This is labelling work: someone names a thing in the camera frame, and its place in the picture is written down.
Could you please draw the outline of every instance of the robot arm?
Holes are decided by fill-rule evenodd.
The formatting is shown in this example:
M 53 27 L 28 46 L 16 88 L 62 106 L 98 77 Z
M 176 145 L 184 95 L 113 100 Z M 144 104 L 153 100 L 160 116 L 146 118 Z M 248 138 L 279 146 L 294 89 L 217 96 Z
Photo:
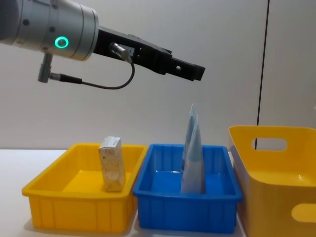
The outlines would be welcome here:
M 100 27 L 95 10 L 70 0 L 0 0 L 0 43 L 45 53 L 42 82 L 51 77 L 53 55 L 84 61 L 96 53 L 192 81 L 205 70 L 136 36 Z

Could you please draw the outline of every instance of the basket handle hole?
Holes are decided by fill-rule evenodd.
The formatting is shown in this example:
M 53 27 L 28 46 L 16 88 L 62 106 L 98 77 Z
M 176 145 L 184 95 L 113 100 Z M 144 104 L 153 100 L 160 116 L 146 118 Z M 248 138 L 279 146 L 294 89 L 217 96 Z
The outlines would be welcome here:
M 287 142 L 279 138 L 256 138 L 257 150 L 260 151 L 285 151 Z M 256 139 L 253 139 L 251 146 L 255 149 Z
M 303 223 L 316 223 L 316 204 L 299 204 L 292 209 L 294 220 Z

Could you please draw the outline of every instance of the yellow storage basket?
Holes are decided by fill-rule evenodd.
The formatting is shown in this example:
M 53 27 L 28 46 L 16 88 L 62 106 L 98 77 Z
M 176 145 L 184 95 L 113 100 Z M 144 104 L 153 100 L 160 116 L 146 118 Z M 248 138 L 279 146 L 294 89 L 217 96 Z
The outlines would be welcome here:
M 316 130 L 230 128 L 234 169 L 244 199 L 238 211 L 249 237 L 316 237 Z M 284 151 L 252 148 L 256 138 L 284 139 Z
M 22 194 L 29 197 L 35 228 L 122 233 L 137 208 L 132 187 L 147 152 L 123 146 L 126 183 L 122 192 L 103 189 L 99 144 L 77 144 L 65 152 Z

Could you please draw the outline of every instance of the black cable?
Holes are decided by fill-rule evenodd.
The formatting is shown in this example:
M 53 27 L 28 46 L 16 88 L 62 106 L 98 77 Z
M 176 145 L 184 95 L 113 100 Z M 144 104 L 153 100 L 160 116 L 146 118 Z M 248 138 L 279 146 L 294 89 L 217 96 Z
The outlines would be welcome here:
M 130 78 L 128 79 L 128 81 L 126 83 L 124 83 L 123 85 L 120 85 L 120 86 L 102 86 L 102 85 L 92 84 L 92 83 L 84 82 L 80 78 L 71 77 L 71 76 L 68 76 L 65 74 L 60 74 L 59 81 L 68 82 L 68 83 L 75 83 L 75 84 L 83 84 L 83 85 L 93 86 L 93 87 L 105 89 L 105 90 L 119 90 L 119 89 L 126 87 L 127 85 L 129 85 L 132 82 L 134 75 L 135 75 L 134 63 L 131 63 L 131 66 L 132 66 L 132 74 L 130 75 Z
M 259 125 L 259 121 L 260 121 L 262 83 L 263 83 L 263 72 L 264 72 L 265 59 L 266 59 L 266 46 L 267 46 L 267 34 L 268 34 L 269 12 L 270 12 L 270 0 L 268 0 L 268 5 L 267 5 L 267 17 L 266 17 L 265 41 L 264 41 L 264 45 L 263 45 L 263 56 L 262 56 L 261 78 L 260 78 L 260 91 L 259 91 L 257 126 Z M 258 139 L 256 138 L 256 141 L 255 141 L 255 150 L 257 149 L 257 143 L 258 143 Z
M 96 85 L 96 84 L 92 84 L 92 83 L 88 83 L 88 82 L 82 82 L 83 85 L 88 85 L 88 86 L 93 86 L 93 87 L 96 87 L 96 88 L 100 88 L 100 89 L 106 89 L 106 90 L 119 90 L 119 89 L 122 89 L 124 87 L 126 87 L 127 85 L 129 85 L 133 78 L 134 78 L 134 75 L 135 75 L 135 66 L 133 63 L 131 63 L 131 66 L 132 66 L 132 74 L 130 75 L 130 78 L 128 79 L 128 81 L 126 83 L 124 83 L 123 85 L 120 85 L 120 86 L 114 86 L 114 87 L 111 87 L 111 86 L 102 86 L 102 85 Z

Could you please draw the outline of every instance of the small box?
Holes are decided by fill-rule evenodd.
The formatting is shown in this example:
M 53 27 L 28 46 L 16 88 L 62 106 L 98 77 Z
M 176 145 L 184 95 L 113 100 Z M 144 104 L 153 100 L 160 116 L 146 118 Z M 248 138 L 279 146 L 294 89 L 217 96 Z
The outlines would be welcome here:
M 99 148 L 104 189 L 120 192 L 125 184 L 124 160 L 119 137 L 107 137 Z

